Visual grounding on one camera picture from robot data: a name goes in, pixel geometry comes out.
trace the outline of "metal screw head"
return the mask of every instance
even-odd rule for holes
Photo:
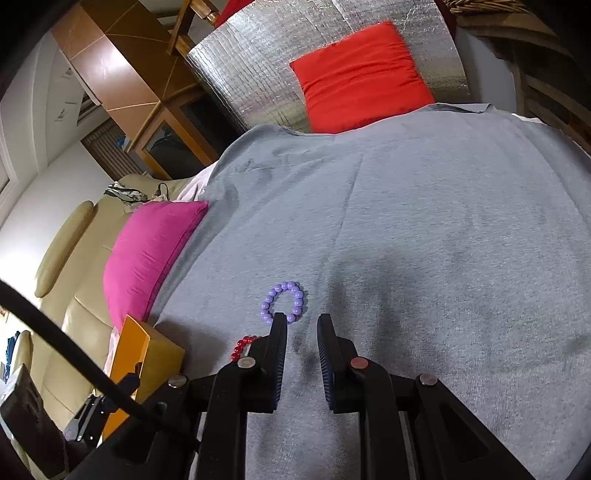
[[[368,367],[369,362],[366,358],[363,358],[362,356],[356,356],[355,358],[351,359],[349,365],[351,365],[356,370],[363,370],[364,368]]]
[[[168,379],[168,386],[173,388],[180,388],[187,383],[187,377],[181,374],[173,375]]]
[[[238,361],[238,367],[240,368],[252,368],[256,365],[256,360],[251,356],[243,356]]]
[[[433,374],[421,374],[418,379],[421,385],[425,385],[425,387],[432,387],[437,383],[437,377]]]

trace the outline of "black cord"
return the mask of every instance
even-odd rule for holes
[[[168,199],[170,199],[170,195],[169,195],[169,193],[168,193],[168,185],[167,185],[167,184],[165,184],[164,182],[158,183],[158,188],[156,189],[156,193],[155,193],[155,195],[156,195],[157,197],[159,197],[160,195],[162,195],[162,190],[160,189],[160,186],[161,186],[161,185],[164,185],[164,186],[166,187],[166,199],[167,199],[167,200],[168,200]]]
[[[152,414],[126,395],[55,323],[2,280],[0,280],[0,305],[43,338],[76,368],[85,379],[105,396],[109,397],[121,410],[138,420],[153,425],[157,430],[181,437],[188,446],[195,451],[199,450],[199,441],[197,439],[181,432],[174,426],[166,424],[160,417]]]

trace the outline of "silver insulation sheet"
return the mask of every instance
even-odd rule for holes
[[[384,20],[404,38],[435,100],[469,101],[462,62],[433,0],[256,0],[187,59],[243,128],[279,124],[308,132],[289,63]]]

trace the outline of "gray fabric surface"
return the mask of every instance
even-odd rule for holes
[[[355,416],[324,400],[325,312],[390,372],[435,373],[536,478],[564,479],[591,440],[590,181],[561,133],[486,105],[340,135],[256,127],[213,172],[152,321],[210,374],[268,332],[269,288],[301,283],[279,409],[249,418],[249,480],[359,478]]]

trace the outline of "cardboard box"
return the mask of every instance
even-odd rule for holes
[[[184,350],[146,323],[127,315],[115,349],[110,378],[119,382],[127,373],[139,370],[139,388],[131,395],[143,403],[158,387],[180,372]],[[123,410],[109,415],[103,439],[113,433],[128,417]]]

